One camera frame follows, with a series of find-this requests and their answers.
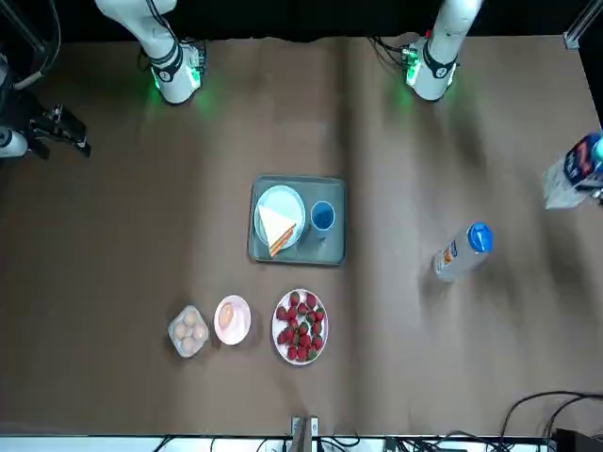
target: blue cup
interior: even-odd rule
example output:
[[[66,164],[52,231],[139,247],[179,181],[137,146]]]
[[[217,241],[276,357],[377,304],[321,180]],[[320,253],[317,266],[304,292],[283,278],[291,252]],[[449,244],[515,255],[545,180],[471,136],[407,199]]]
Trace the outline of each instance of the blue cup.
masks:
[[[310,224],[314,235],[320,239],[329,235],[335,224],[335,210],[326,201],[319,201],[310,211]]]

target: water bottle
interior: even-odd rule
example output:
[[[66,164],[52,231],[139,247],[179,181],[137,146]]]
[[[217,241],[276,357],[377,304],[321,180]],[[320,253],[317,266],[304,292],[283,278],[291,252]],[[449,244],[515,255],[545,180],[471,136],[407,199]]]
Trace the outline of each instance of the water bottle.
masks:
[[[452,282],[477,266],[490,251],[492,231],[485,223],[473,223],[433,256],[433,271],[440,280]]]

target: white plate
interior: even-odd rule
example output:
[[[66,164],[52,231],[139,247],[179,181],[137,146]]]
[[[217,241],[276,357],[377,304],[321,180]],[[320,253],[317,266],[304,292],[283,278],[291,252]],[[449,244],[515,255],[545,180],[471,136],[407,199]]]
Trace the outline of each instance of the white plate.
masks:
[[[260,205],[295,221],[293,235],[281,247],[281,250],[293,246],[300,239],[305,227],[305,205],[300,194],[290,186],[272,186],[262,193],[260,199],[257,200],[255,212],[253,212],[253,225],[257,236],[264,245],[268,246],[266,231],[264,231],[264,225],[260,218]]]
[[[289,296],[293,292],[298,292],[300,294],[300,303],[305,303],[305,297],[307,294],[314,295],[317,299],[316,309],[318,309],[318,308],[324,309],[324,319],[322,320],[322,333],[320,334],[320,336],[322,336],[322,348],[317,352],[317,357],[312,361],[299,362],[299,361],[289,360],[286,356],[286,351],[289,349],[289,346],[287,344],[280,345],[277,341],[277,338],[278,338],[280,332],[285,329],[285,327],[288,325],[288,323],[284,320],[279,320],[278,318],[276,318],[276,310],[279,309],[279,306],[284,306],[285,309],[290,308],[291,305],[289,304]],[[298,322],[301,323],[302,315],[298,315],[297,318],[298,318]],[[320,299],[317,297],[317,294],[315,294],[314,292],[311,292],[309,290],[306,290],[306,289],[294,289],[290,292],[287,292],[281,298],[281,300],[278,302],[278,304],[276,305],[276,308],[274,308],[274,313],[272,314],[272,341],[274,341],[274,346],[276,347],[277,350],[279,350],[279,353],[281,354],[283,359],[285,361],[287,361],[288,363],[291,363],[293,365],[307,365],[309,363],[313,363],[314,361],[316,361],[318,359],[318,357],[320,356],[320,353],[322,353],[322,350],[324,350],[324,348],[327,347],[327,337],[329,336],[329,321],[328,320],[329,320],[329,317],[327,316],[327,310],[324,308],[324,304],[322,304],[322,301],[320,301]]]
[[[237,329],[237,333],[235,334],[228,334],[227,331],[220,327],[220,311],[225,303],[232,303],[235,309],[241,313],[241,318],[238,321],[242,322],[242,325],[240,329]],[[216,331],[216,335],[219,337],[219,339],[227,346],[233,346],[234,344],[238,344],[245,339],[251,324],[252,313],[249,309],[249,305],[247,304],[247,301],[242,299],[239,295],[229,295],[223,299],[218,305],[218,308],[216,308],[216,313],[214,314],[214,330]]]

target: sandwich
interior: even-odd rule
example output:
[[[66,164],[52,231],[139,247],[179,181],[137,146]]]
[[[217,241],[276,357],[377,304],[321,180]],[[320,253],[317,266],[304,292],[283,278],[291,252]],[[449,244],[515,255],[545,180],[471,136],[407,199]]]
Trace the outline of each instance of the sandwich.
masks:
[[[262,225],[266,232],[266,239],[268,240],[270,257],[274,257],[293,235],[296,223],[263,205],[259,206],[259,210]]]

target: egg carton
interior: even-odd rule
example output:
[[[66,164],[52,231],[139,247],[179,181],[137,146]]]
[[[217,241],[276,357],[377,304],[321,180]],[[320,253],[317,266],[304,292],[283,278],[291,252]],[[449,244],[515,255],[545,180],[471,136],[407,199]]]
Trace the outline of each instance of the egg carton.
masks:
[[[183,358],[190,358],[204,346],[209,338],[209,328],[194,306],[187,306],[168,326],[173,346]]]

